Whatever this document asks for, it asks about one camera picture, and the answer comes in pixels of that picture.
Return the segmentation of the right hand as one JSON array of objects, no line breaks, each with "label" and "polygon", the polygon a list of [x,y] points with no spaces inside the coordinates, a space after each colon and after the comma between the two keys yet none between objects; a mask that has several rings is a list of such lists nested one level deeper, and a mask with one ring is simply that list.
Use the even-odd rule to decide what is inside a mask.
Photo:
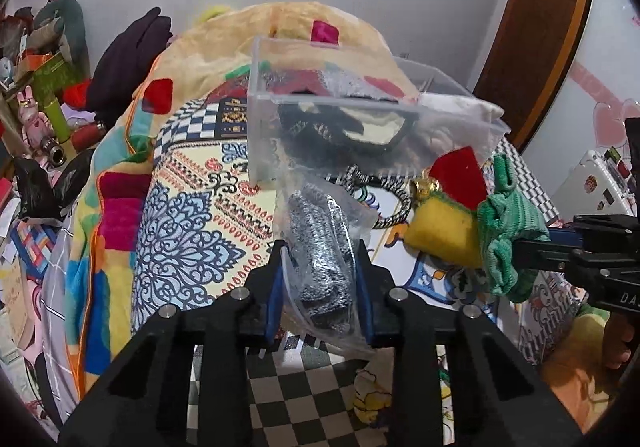
[{"label": "right hand", "polygon": [[620,314],[611,313],[604,328],[602,361],[606,368],[620,369],[631,357],[629,344],[634,340],[634,326]]}]

